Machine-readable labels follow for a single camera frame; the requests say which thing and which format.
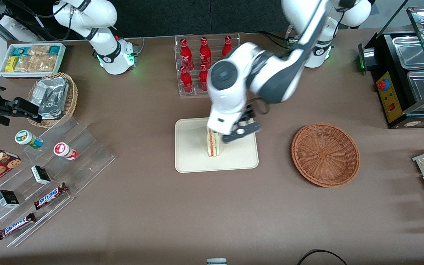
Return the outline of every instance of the snickers bar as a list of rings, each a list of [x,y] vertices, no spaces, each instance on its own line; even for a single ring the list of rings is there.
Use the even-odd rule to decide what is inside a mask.
[[[22,218],[21,220],[13,223],[12,225],[8,226],[6,229],[0,230],[0,240],[7,237],[10,233],[13,233],[15,230],[21,229],[23,226],[29,224],[29,223],[35,223],[37,220],[35,219],[34,213],[29,213],[25,218]]]
[[[56,189],[51,191],[49,194],[45,195],[40,200],[36,201],[34,203],[35,209],[38,210],[42,208],[43,206],[47,205],[50,201],[60,196],[60,194],[62,194],[67,189],[68,187],[65,185],[65,183],[62,183],[60,186],[58,186]]]

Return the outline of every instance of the yellow panel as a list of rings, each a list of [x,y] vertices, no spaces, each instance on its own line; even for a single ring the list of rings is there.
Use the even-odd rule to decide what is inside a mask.
[[[384,107],[385,116],[389,123],[395,121],[402,116],[402,107],[392,85],[392,79],[389,72],[386,72],[377,82],[377,90],[381,96],[382,106]]]

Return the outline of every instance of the wicker basket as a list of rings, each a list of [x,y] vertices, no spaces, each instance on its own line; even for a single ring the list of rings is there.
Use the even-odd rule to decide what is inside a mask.
[[[323,187],[347,184],[360,167],[356,143],[345,131],[327,123],[300,129],[292,141],[291,154],[300,173]]]
[[[68,88],[68,95],[66,95],[64,114],[62,118],[68,115],[72,116],[76,108],[76,101],[78,99],[78,88],[76,87],[76,84],[74,83],[73,79],[69,75],[64,73],[56,73],[56,74],[47,75],[46,77],[42,77],[42,79],[49,79],[49,78],[55,78],[55,77],[66,78],[66,80],[68,80],[70,83],[70,87]],[[27,97],[28,100],[31,100],[34,87],[35,87],[35,84],[32,86],[32,89],[29,92],[29,96]],[[59,119],[58,120],[42,120],[41,123],[34,122],[31,119],[28,119],[28,121],[33,126],[43,127],[48,129],[52,127],[55,123],[57,123]]]

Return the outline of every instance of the white container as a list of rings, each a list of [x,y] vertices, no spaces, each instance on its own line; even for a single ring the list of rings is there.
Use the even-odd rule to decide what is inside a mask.
[[[60,50],[57,54],[57,60],[55,61],[55,66],[53,67],[53,71],[51,72],[27,72],[27,73],[9,73],[5,72],[5,67],[7,64],[7,59],[12,55],[15,48],[19,47],[32,47],[32,45],[50,45],[50,46],[59,46]],[[37,77],[45,77],[46,75],[55,74],[59,71],[60,65],[62,64],[63,55],[66,48],[65,45],[61,43],[50,43],[50,42],[39,42],[39,43],[18,43],[11,44],[7,48],[6,55],[4,56],[4,61],[1,64],[0,74],[2,77],[6,77],[8,79],[24,79],[24,78],[37,78]]]
[[[20,145],[28,145],[34,149],[39,149],[43,145],[43,140],[40,137],[27,130],[22,130],[15,134],[14,140]]]
[[[64,142],[57,143],[53,148],[53,153],[68,160],[73,160],[78,156],[78,152]]]

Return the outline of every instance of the red bottle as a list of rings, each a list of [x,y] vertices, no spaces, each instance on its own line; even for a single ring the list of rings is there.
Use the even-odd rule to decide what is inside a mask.
[[[222,58],[225,58],[225,56],[227,56],[227,54],[233,49],[232,46],[232,37],[227,36],[225,37],[225,45],[223,46],[222,49]]]
[[[191,75],[187,72],[187,68],[185,66],[181,66],[181,85],[183,87],[184,93],[191,94],[192,93],[192,78]]]
[[[207,66],[201,65],[201,72],[199,73],[199,80],[201,81],[202,91],[207,91]]]
[[[209,45],[207,45],[207,38],[201,38],[201,48],[199,49],[199,54],[201,55],[201,63],[207,66],[207,69],[210,69],[212,66],[212,54]]]
[[[181,43],[181,60],[183,64],[187,67],[187,70],[191,72],[194,69],[194,63],[192,62],[192,52],[191,49],[187,46],[187,41],[185,39],[180,40]]]

